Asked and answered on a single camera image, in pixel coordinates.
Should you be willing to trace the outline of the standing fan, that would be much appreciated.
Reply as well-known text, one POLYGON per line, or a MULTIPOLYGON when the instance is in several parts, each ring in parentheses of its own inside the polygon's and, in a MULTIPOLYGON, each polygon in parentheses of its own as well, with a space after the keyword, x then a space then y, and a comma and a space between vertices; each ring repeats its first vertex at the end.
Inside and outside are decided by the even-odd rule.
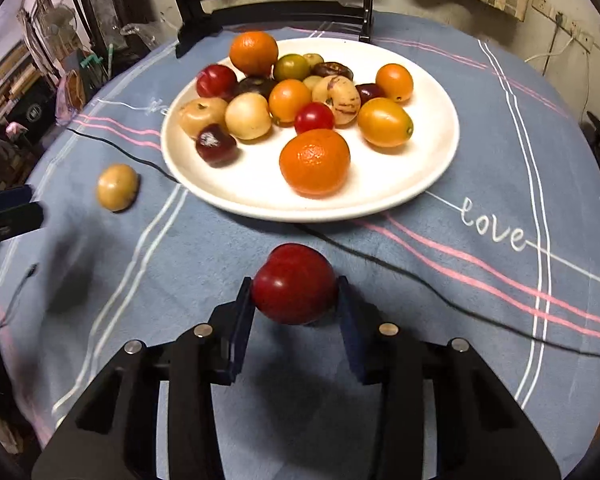
POLYGON ((73 26, 74 11, 64 4, 52 6, 38 16, 43 38, 58 60, 81 47, 81 41, 73 26))

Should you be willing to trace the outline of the dark red plum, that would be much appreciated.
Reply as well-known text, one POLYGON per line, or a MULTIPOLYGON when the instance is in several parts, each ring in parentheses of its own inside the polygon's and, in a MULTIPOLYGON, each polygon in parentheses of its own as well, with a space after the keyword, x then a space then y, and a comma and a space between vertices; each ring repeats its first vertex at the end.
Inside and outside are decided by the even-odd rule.
POLYGON ((220 98, 228 102, 237 84, 236 74, 221 64, 208 65, 196 76, 196 91, 201 98, 220 98))

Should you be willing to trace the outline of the yellow-orange oval fruit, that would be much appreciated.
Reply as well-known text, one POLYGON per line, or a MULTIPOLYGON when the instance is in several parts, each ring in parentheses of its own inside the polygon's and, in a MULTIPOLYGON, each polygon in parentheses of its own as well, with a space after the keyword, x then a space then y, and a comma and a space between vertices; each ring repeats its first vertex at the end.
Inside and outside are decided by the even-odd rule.
POLYGON ((411 116, 387 98, 367 101, 356 120, 364 140, 378 148, 398 148, 411 140, 414 132, 411 116))

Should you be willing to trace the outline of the orange fruit table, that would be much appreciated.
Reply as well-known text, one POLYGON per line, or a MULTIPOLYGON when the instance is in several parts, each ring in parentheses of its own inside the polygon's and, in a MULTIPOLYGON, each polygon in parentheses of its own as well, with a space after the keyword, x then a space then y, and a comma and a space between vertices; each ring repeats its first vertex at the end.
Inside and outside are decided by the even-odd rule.
POLYGON ((277 42, 266 32, 243 32, 230 45, 230 62, 246 76, 270 76, 277 59, 277 42))

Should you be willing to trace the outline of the small red tomato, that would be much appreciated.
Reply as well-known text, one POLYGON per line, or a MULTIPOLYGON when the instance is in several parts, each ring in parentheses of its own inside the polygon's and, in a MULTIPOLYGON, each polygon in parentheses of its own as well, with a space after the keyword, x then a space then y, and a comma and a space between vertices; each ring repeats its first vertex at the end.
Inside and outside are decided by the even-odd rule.
POLYGON ((294 118, 294 130, 297 134, 315 129, 335 128, 335 117, 332 110, 324 103, 312 102, 298 111, 294 118))

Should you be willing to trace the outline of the small olive-yellow fruit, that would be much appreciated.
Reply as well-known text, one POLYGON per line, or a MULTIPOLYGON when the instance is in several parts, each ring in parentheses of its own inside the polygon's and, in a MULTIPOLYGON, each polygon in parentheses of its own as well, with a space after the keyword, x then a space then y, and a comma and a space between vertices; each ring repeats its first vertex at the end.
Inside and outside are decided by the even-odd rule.
POLYGON ((308 60, 300 54, 286 54, 279 58, 273 68, 273 77, 276 81, 287 79, 305 80, 311 75, 311 66, 308 60))

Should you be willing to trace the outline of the red fruit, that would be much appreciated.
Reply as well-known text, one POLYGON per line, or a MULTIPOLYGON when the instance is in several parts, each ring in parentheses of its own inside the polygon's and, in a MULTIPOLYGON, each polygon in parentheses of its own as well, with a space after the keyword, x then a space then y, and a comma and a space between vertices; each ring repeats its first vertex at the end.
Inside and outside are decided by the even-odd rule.
POLYGON ((232 162, 238 153, 236 140, 219 124, 204 127, 195 141, 198 155, 210 166, 232 162))

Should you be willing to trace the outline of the small orange back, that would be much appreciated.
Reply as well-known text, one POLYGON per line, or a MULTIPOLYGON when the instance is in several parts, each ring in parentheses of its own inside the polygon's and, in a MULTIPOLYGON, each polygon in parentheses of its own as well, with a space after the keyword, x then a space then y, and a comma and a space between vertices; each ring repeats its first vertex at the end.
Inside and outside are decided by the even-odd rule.
POLYGON ((375 82, 388 99, 397 103, 409 101, 414 92, 413 76, 400 64, 389 63, 382 66, 376 74, 375 82))

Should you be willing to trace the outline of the pale cream round fruit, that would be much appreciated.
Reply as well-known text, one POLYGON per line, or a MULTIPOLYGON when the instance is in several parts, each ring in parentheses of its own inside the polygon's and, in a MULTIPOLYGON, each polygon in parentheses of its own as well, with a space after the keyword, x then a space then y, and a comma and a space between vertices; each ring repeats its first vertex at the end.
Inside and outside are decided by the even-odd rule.
POLYGON ((236 96, 227 105, 225 123, 230 134, 241 141, 265 136, 272 128, 268 100, 254 92, 236 96))

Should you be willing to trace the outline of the small yellow fruit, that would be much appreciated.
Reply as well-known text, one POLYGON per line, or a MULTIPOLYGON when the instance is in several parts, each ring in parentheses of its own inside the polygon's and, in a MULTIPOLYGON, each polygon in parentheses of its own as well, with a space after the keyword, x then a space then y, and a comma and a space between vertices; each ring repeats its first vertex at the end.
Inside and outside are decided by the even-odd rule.
POLYGON ((311 68, 313 68, 317 64, 324 62, 324 58, 322 58, 321 55, 317 53, 306 53, 305 55, 303 55, 303 57, 306 59, 306 62, 308 62, 311 68))

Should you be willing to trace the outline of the purple-streaked yellow melon fruit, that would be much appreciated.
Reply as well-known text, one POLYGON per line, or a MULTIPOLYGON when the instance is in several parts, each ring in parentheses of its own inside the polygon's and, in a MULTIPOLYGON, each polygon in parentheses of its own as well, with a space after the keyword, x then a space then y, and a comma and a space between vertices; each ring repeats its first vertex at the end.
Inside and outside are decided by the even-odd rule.
POLYGON ((312 90, 312 100, 325 104, 332 111, 337 127, 354 122, 362 106, 355 84, 339 75, 322 78, 312 90))

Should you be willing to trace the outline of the large orange tangerine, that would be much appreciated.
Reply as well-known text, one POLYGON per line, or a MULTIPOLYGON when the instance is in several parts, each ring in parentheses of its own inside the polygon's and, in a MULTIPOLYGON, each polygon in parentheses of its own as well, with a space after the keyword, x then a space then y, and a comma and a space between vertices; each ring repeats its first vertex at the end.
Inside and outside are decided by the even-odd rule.
POLYGON ((349 145, 330 129, 297 134, 282 149, 278 164, 286 183, 297 194, 324 197, 347 181, 351 163, 349 145))

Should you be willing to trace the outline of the yellow-orange round fruit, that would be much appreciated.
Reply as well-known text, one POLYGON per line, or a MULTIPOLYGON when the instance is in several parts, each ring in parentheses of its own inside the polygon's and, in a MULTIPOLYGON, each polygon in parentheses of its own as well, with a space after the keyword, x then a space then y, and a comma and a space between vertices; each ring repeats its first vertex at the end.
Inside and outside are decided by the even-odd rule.
POLYGON ((289 126, 303 107, 312 102, 310 89, 300 80, 286 79, 273 88, 268 108, 276 126, 289 126))

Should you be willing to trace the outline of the large red plum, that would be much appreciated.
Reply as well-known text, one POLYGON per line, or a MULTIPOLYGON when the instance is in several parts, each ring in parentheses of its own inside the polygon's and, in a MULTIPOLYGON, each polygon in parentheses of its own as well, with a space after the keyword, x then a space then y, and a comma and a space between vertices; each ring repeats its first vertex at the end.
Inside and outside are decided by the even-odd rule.
POLYGON ((336 302, 336 274, 317 250, 288 243, 268 255, 252 283, 252 300, 270 320, 304 325, 318 320, 336 302))

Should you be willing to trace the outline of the tan round pear fruit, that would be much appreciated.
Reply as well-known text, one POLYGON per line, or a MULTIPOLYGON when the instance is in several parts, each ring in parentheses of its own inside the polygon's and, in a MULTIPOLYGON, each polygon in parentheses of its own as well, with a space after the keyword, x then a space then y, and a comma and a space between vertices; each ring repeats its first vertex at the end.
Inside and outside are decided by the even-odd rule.
POLYGON ((178 111, 178 125, 191 139, 210 125, 226 129, 225 112, 227 102, 220 98, 198 98, 184 104, 178 111))

